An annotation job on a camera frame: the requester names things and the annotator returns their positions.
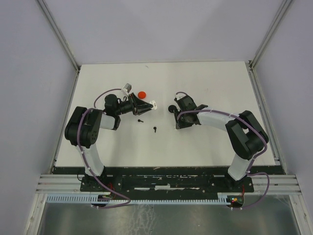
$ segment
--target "metal rail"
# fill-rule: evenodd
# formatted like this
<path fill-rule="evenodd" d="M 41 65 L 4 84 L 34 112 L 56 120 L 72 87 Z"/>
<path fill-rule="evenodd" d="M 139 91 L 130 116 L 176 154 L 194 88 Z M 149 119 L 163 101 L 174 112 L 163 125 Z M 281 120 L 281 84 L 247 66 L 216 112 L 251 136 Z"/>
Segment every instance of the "metal rail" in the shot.
<path fill-rule="evenodd" d="M 69 45 L 60 30 L 60 28 L 57 26 L 56 21 L 54 20 L 54 17 L 52 16 L 52 13 L 50 9 L 48 8 L 47 3 L 45 0 L 36 0 L 38 6 L 40 7 L 41 11 L 43 12 L 44 16 L 48 20 L 48 23 L 51 26 L 51 29 L 55 33 L 57 39 L 59 40 L 62 48 L 64 49 L 65 53 L 67 54 L 70 62 L 72 63 L 73 67 L 75 68 L 76 71 L 79 70 L 79 65 L 75 59 L 75 56 L 73 55 L 73 52 L 70 50 Z"/>
<path fill-rule="evenodd" d="M 282 4 L 280 5 L 274 20 L 270 24 L 268 31 L 266 32 L 265 37 L 263 38 L 263 41 L 261 42 L 261 45 L 259 46 L 258 50 L 255 53 L 254 58 L 250 62 L 250 65 L 252 68 L 255 68 L 258 63 L 260 62 L 260 59 L 262 55 L 264 54 L 269 42 L 271 41 L 272 37 L 274 36 L 275 32 L 277 31 L 280 23 L 282 22 L 284 16 L 286 15 L 287 11 L 291 7 L 294 0 L 283 0 Z"/>
<path fill-rule="evenodd" d="M 300 195 L 301 190 L 295 175 L 270 175 L 270 186 L 268 195 Z M 246 195 L 260 195 L 267 186 L 265 176 L 252 178 L 255 192 Z M 77 175 L 41 175 L 36 193 L 52 194 L 99 194 L 99 192 L 81 192 L 81 182 Z M 101 195 L 109 195 L 109 192 L 102 192 Z M 219 193 L 218 195 L 236 195 L 235 193 Z"/>

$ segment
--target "white cable tray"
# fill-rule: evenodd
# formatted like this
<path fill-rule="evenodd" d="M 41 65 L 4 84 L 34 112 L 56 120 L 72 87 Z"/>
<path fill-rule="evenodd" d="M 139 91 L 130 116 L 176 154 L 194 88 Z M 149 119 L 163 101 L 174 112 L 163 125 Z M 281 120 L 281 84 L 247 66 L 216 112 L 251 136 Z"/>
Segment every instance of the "white cable tray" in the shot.
<path fill-rule="evenodd" d="M 159 204 L 159 205 L 229 205 L 226 195 L 219 195 L 217 200 L 132 200 L 130 204 Z M 98 194 L 48 194 L 48 203 L 86 203 L 103 204 L 98 201 Z M 110 204 L 120 204 L 127 200 L 110 200 Z"/>

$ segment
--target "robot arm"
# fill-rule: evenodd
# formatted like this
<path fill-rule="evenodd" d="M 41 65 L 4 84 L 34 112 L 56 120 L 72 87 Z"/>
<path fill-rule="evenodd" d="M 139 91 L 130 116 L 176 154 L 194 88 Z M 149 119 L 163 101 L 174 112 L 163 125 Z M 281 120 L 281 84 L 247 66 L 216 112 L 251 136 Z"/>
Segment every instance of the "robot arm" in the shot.
<path fill-rule="evenodd" d="M 246 176 L 246 171 L 250 167 L 253 156 L 263 149 L 264 144 L 262 140 L 236 118 L 214 113 L 207 105 L 196 106 L 193 99 L 188 95 L 180 99 L 175 98 L 174 101 L 178 104 L 180 111 L 175 105 L 169 106 L 169 111 L 174 113 L 176 129 L 186 128 L 196 124 L 213 126 L 228 133 L 236 154 L 225 178 L 230 187 L 239 183 Z M 187 113 L 179 117 L 181 112 L 193 110 L 208 110 L 208 112 Z M 266 143 L 268 143 L 267 134 L 252 112 L 244 111 L 237 116 L 252 126 L 264 138 Z"/>
<path fill-rule="evenodd" d="M 80 144 L 86 160 L 96 176 L 102 176 L 105 169 L 99 158 L 99 153 L 95 144 L 98 138 L 99 129 L 117 130 L 121 121 L 121 114 L 132 112 L 134 115 L 141 115 L 149 110 L 157 109 L 157 105 L 154 101 L 147 103 L 138 99 L 134 93 L 128 94 L 131 85 L 126 84 L 125 87 L 128 87 L 126 92 L 128 97 L 126 96 L 122 101 L 114 94 L 107 95 L 105 97 L 105 109 L 93 109 L 86 115 L 81 127 Z M 65 128 L 65 138 L 76 147 L 82 158 L 82 152 L 77 144 L 77 131 L 82 115 L 86 110 L 87 108 L 85 107 L 76 107 Z M 92 176 L 86 166 L 85 173 Z"/>

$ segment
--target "white table surface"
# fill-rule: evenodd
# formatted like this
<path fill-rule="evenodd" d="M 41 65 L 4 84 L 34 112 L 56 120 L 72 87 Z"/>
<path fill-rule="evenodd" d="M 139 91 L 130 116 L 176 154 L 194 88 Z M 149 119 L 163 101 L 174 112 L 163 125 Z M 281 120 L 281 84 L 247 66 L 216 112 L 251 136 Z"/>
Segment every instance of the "white table surface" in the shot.
<path fill-rule="evenodd" d="M 234 156 L 228 134 L 209 126 L 175 130 L 168 106 L 175 92 L 187 92 L 197 105 L 230 113 L 250 110 L 259 122 L 261 114 L 244 62 L 184 62 L 82 65 L 69 117 L 76 106 L 93 107 L 106 90 L 132 85 L 145 101 L 155 100 L 157 110 L 141 116 L 121 116 L 117 131 L 99 131 L 96 142 L 105 166 L 223 166 Z M 122 98 L 122 92 L 114 92 Z M 104 96 L 97 107 L 104 108 Z M 274 165 L 270 146 L 255 165 Z M 74 146 L 63 137 L 56 166 L 83 166 Z"/>

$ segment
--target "white backdrop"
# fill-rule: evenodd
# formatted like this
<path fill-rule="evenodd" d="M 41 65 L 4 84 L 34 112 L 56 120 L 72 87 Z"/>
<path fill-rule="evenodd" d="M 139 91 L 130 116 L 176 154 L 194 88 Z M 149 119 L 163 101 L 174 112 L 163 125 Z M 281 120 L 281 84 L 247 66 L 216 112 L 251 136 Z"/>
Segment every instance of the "white backdrop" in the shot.
<path fill-rule="evenodd" d="M 2 2 L 0 29 L 0 234 L 21 235 L 55 154 L 75 70 L 34 0 Z"/>
<path fill-rule="evenodd" d="M 251 60 L 281 0 L 46 0 L 79 64 Z"/>

